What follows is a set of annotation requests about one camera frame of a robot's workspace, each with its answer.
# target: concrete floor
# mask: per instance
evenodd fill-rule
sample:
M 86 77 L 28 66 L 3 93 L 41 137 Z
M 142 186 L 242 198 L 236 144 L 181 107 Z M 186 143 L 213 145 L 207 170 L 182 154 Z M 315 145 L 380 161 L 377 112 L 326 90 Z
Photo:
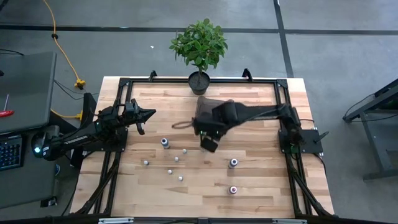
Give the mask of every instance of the concrete floor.
M 70 26 L 185 27 L 208 17 L 224 28 L 277 28 L 272 0 L 49 0 L 57 23 Z M 394 0 L 280 0 L 286 29 L 397 30 Z M 40 0 L 10 1 L 0 24 L 50 25 Z M 75 77 L 47 31 L 0 30 L 0 48 L 25 54 L 56 51 L 56 79 L 72 86 Z M 86 89 L 99 92 L 105 75 L 189 75 L 194 68 L 174 61 L 171 32 L 59 32 L 59 42 Z M 229 50 L 211 76 L 286 77 L 279 34 L 227 33 Z M 288 35 L 294 77 L 305 79 L 312 114 L 323 140 L 328 183 L 335 213 L 345 218 L 397 222 L 398 178 L 364 183 L 377 171 L 362 124 L 341 117 L 355 102 L 398 77 L 398 39 L 387 35 Z M 55 87 L 52 108 L 77 114 L 74 101 Z M 0 220 L 60 215 L 76 181 L 76 172 L 60 179 L 59 205 L 37 203 L 0 210 Z

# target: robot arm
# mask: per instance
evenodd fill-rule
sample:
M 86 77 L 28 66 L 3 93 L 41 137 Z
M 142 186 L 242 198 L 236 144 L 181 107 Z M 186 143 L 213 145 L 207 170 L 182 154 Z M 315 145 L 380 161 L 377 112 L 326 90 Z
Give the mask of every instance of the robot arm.
M 280 119 L 287 130 L 291 144 L 303 143 L 300 134 L 301 123 L 297 111 L 290 105 L 245 106 L 232 100 L 219 101 L 198 99 L 197 114 L 193 119 L 196 135 L 200 135 L 200 146 L 210 152 L 215 152 L 218 142 L 228 130 L 246 121 Z
M 124 106 L 122 115 L 118 115 L 119 107 Z M 121 105 L 118 100 L 98 113 L 98 119 L 89 125 L 78 128 L 73 133 L 61 137 L 46 139 L 42 147 L 41 157 L 53 161 L 72 149 L 89 146 L 101 141 L 103 144 L 115 145 L 121 133 L 131 124 L 136 124 L 139 134 L 145 134 L 142 123 L 145 123 L 156 110 L 142 109 L 135 99 Z

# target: wooden table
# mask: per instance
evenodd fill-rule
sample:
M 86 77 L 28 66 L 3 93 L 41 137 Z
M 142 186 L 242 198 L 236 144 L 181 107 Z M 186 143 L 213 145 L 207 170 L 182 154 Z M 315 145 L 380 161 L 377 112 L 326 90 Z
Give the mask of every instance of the wooden table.
M 104 77 L 96 111 L 113 104 L 119 78 Z M 304 80 L 289 78 L 287 81 L 292 106 L 297 108 L 301 119 L 311 119 Z M 274 105 L 274 95 L 274 88 L 268 84 L 212 83 L 205 97 L 233 99 L 246 105 Z M 277 120 L 251 121 L 230 130 L 212 154 L 200 150 L 199 137 L 194 135 L 193 128 L 171 128 L 172 124 L 195 116 L 197 96 L 186 83 L 135 83 L 132 98 L 140 107 L 157 112 L 145 124 L 145 135 L 140 136 L 135 125 L 129 128 L 112 216 L 294 216 L 285 157 L 279 152 Z M 302 127 L 310 129 L 313 124 L 302 121 Z M 170 141 L 170 149 L 163 149 L 162 138 Z M 175 156 L 180 158 L 179 162 L 174 161 Z M 83 161 L 71 212 L 78 210 L 97 188 L 103 157 L 103 152 L 95 152 Z M 239 160 L 233 170 L 228 169 L 232 158 Z M 144 160 L 150 165 L 144 166 Z M 304 154 L 303 164 L 308 187 L 325 209 L 333 213 L 321 162 L 314 155 Z M 168 175 L 169 169 L 173 170 L 172 175 Z M 179 175 L 183 175 L 182 182 L 178 181 Z M 227 193 L 232 185 L 238 188 L 236 195 Z M 304 211 L 301 190 L 298 194 Z M 107 195 L 105 190 L 103 207 Z

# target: metal cylinder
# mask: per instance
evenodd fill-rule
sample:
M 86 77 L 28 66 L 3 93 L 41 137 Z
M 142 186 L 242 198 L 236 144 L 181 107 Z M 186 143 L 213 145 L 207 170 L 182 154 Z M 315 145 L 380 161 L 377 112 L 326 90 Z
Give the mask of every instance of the metal cylinder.
M 237 166 L 237 164 L 238 164 L 238 160 L 237 159 L 231 159 L 229 161 L 228 167 L 230 169 L 234 169 Z
M 229 193 L 229 194 L 236 194 L 236 192 L 238 192 L 238 189 L 237 189 L 235 186 L 231 186 L 231 187 L 228 189 L 228 193 Z
M 169 149 L 170 148 L 169 140 L 167 140 L 166 138 L 162 138 L 160 143 L 162 143 L 162 146 L 163 146 L 164 149 Z

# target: black keyboard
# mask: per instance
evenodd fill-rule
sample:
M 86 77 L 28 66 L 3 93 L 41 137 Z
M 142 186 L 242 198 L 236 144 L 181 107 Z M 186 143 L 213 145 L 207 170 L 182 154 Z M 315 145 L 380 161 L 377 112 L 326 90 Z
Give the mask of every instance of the black keyboard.
M 0 171 L 22 167 L 23 164 L 22 136 L 0 137 Z

